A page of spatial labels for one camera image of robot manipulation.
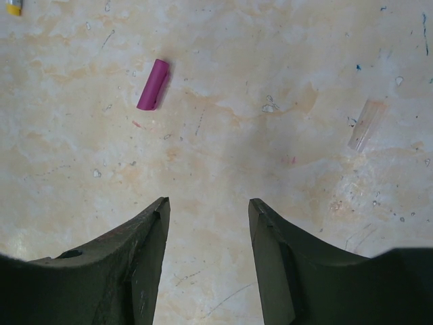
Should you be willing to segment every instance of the clear plastic piece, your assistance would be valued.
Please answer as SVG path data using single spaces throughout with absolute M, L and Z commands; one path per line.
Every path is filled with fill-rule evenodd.
M 388 108 L 381 101 L 367 100 L 364 109 L 359 116 L 357 124 L 353 129 L 353 134 L 348 146 L 357 152 L 362 152 L 370 140 L 373 133 L 379 127 L 379 123 Z

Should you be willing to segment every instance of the beige floor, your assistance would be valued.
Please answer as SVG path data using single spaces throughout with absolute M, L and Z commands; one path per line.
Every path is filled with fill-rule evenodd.
M 170 196 L 154 323 L 262 324 L 250 198 L 361 255 L 433 246 L 431 0 L 24 3 L 0 16 L 1 252 L 55 257 Z M 173 79 L 142 112 L 156 58 Z M 388 111 L 359 154 L 367 98 Z

